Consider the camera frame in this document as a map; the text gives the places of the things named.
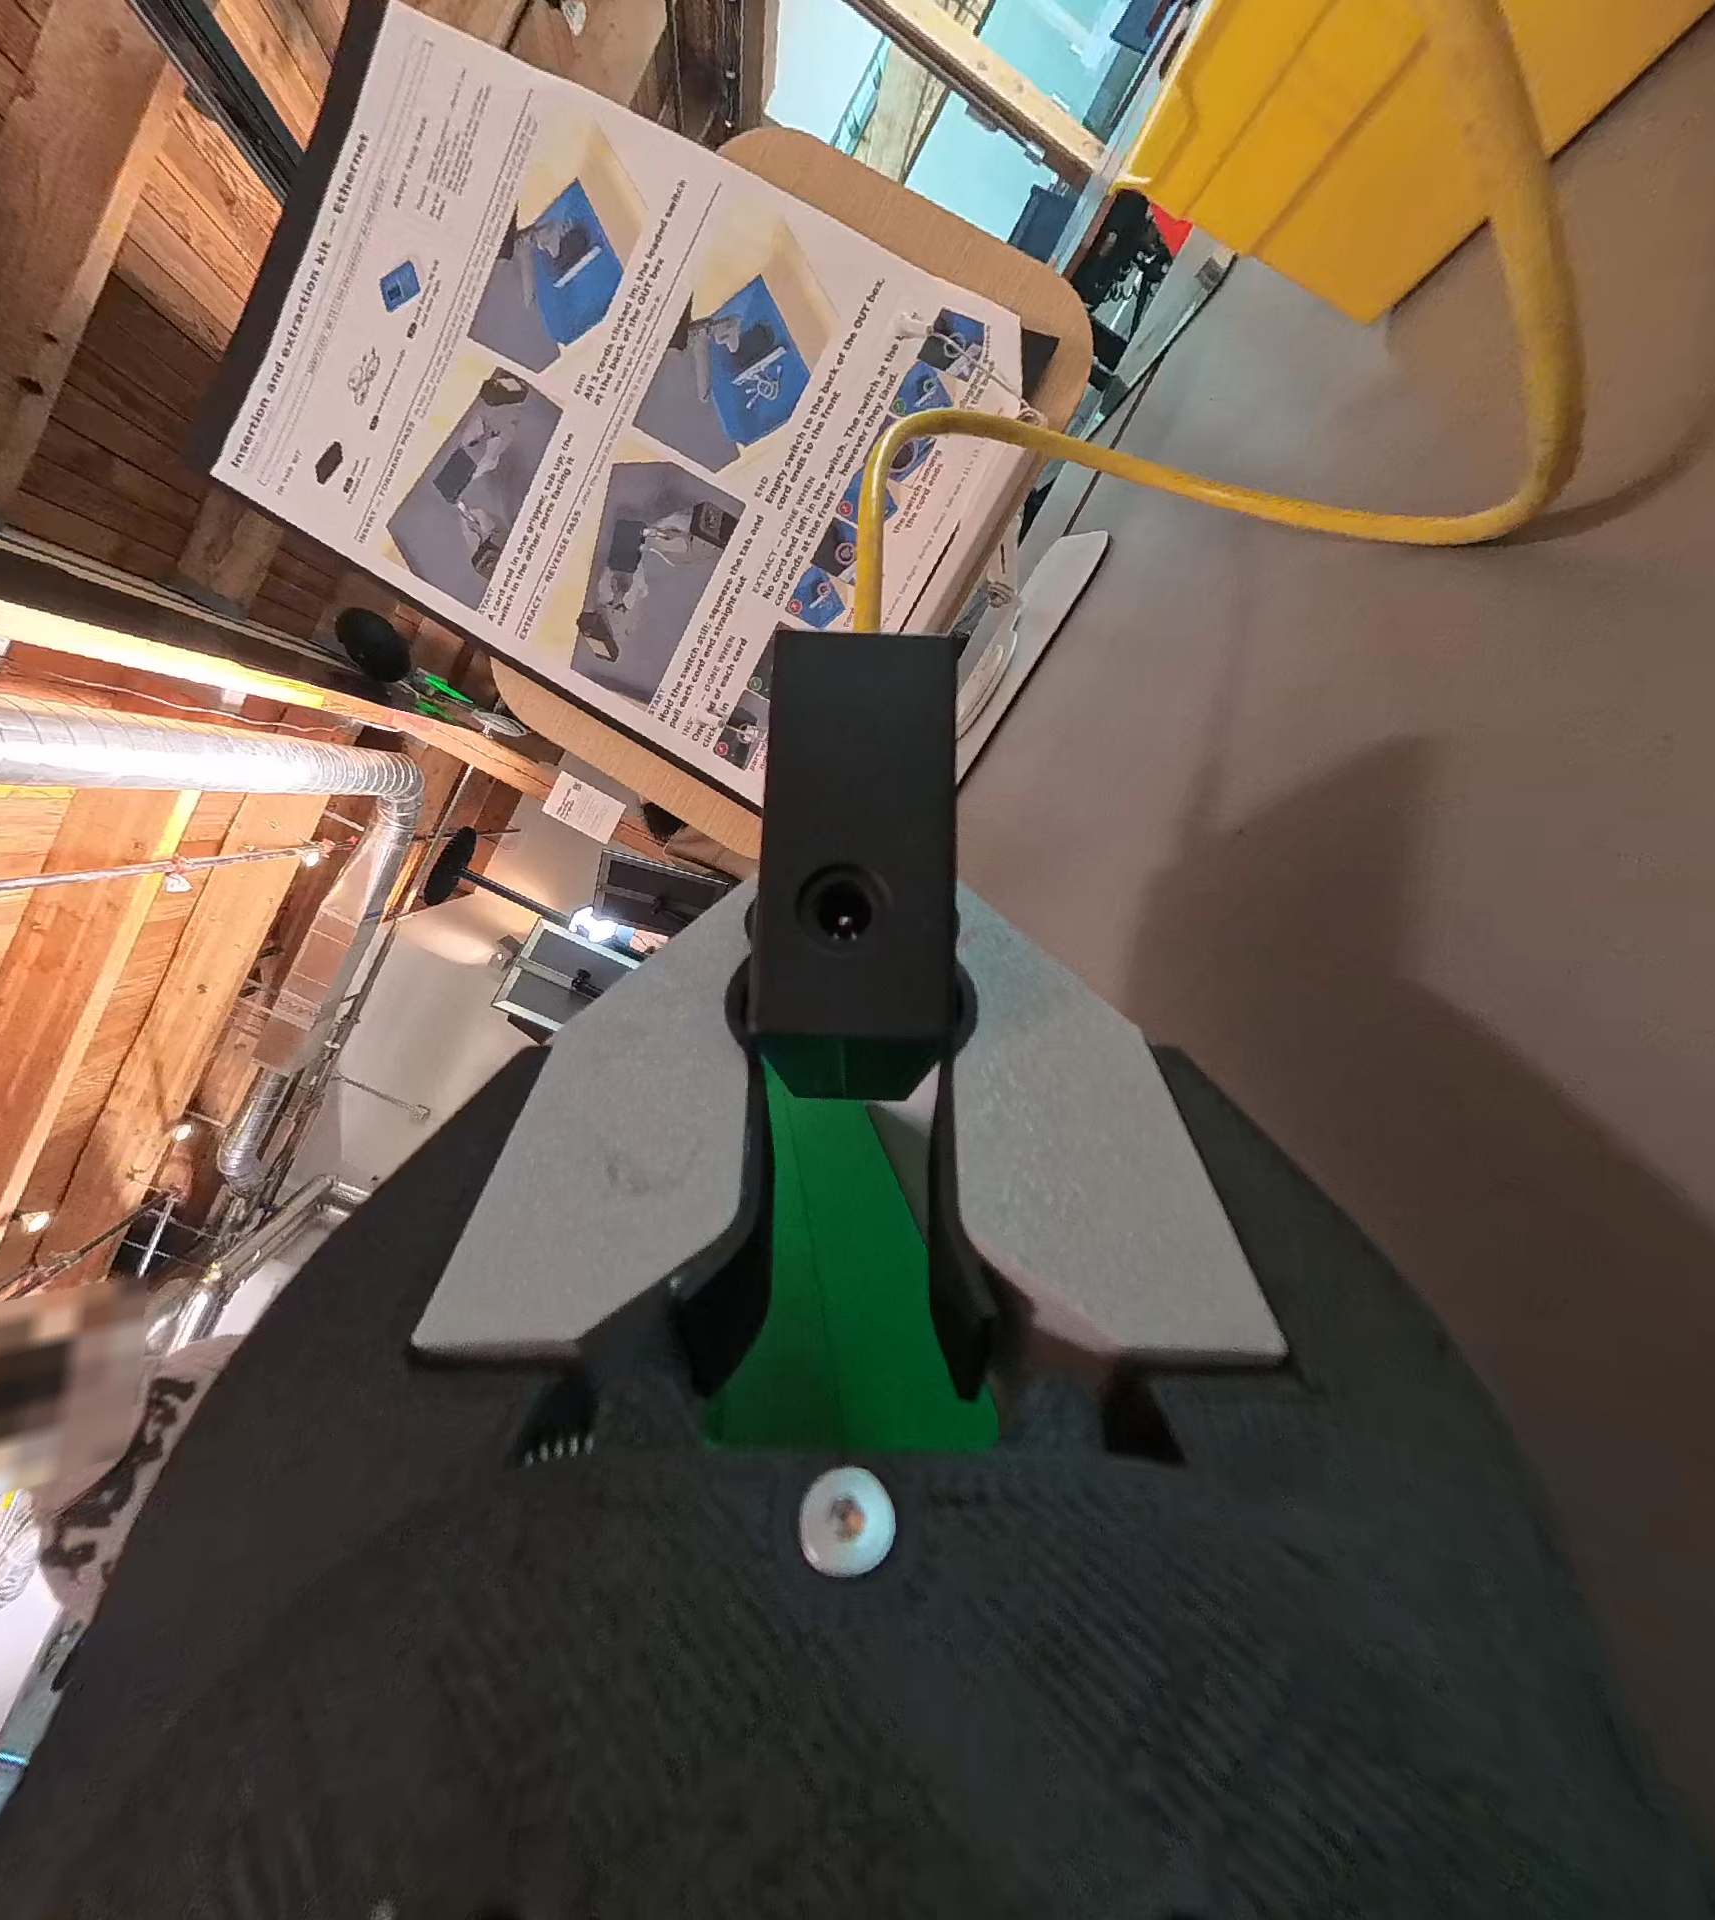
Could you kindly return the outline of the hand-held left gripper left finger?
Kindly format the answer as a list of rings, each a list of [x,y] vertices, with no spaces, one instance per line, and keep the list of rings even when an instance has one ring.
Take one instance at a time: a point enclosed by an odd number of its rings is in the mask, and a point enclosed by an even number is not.
[[[748,880],[542,1058],[412,1348],[604,1380],[664,1353],[714,1397],[772,1304],[772,1120],[742,1036]]]

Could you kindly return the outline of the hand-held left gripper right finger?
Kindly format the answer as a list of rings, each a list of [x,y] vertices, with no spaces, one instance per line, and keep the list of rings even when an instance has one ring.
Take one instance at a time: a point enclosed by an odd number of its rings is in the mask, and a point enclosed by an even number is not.
[[[1287,1356],[1145,1036],[960,888],[963,1036],[928,1078],[932,1318],[969,1401]]]

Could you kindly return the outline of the green plastic bin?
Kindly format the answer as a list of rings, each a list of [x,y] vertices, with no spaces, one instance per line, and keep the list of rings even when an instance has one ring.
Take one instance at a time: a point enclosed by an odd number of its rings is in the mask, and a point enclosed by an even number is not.
[[[708,1405],[712,1449],[977,1455],[987,1397],[961,1401],[928,1302],[926,1246],[870,1115],[766,1075],[774,1280],[766,1322]]]

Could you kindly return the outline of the black network switch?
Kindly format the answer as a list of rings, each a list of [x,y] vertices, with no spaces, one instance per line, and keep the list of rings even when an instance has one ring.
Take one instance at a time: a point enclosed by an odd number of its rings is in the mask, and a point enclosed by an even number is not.
[[[802,1099],[896,1102],[961,1017],[958,653],[780,633],[746,1034]]]

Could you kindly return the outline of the yellow plastic bin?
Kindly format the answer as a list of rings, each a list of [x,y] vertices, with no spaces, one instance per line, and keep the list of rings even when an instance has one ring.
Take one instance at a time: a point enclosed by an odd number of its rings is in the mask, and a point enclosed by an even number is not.
[[[1421,4],[1205,4],[1119,187],[1373,325],[1489,215]]]

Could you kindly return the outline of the white stand base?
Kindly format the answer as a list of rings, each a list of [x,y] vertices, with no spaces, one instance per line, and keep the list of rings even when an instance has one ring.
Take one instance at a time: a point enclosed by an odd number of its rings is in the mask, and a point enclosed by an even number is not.
[[[985,581],[971,595],[954,630],[958,656],[958,775],[975,759],[1011,713],[1025,682],[1075,612],[1109,557],[1109,532],[1077,532],[1049,541],[1017,577],[1013,537],[1001,541]]]

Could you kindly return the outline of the printed instruction sheet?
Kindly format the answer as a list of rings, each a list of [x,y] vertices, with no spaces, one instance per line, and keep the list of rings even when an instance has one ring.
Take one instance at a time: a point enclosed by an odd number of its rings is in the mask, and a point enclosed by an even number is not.
[[[352,4],[198,422],[228,492],[758,807],[780,633],[856,622],[900,420],[1013,420],[1019,322],[728,156]]]

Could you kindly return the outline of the wooden display board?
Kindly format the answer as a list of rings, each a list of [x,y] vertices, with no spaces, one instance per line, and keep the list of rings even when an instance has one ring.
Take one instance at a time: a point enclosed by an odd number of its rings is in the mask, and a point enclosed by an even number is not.
[[[1067,427],[1085,391],[1091,325],[1073,288],[1045,263],[806,132],[758,126],[730,138],[722,155],[924,272],[989,299],[1025,330],[1053,338],[1057,349],[1027,386],[1027,399],[1043,425]],[[632,741],[616,723],[574,707],[518,664],[498,662],[492,671],[508,707],[534,733],[708,834],[726,848],[728,861],[758,854],[756,809],[706,786],[666,750]]]

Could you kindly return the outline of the silver air duct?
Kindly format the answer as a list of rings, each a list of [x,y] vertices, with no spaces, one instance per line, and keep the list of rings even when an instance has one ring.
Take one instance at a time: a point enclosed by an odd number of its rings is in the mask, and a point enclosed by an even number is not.
[[[420,813],[424,775],[400,752],[280,733],[238,733],[0,692],[0,786],[366,798],[364,892],[344,965],[370,948]]]

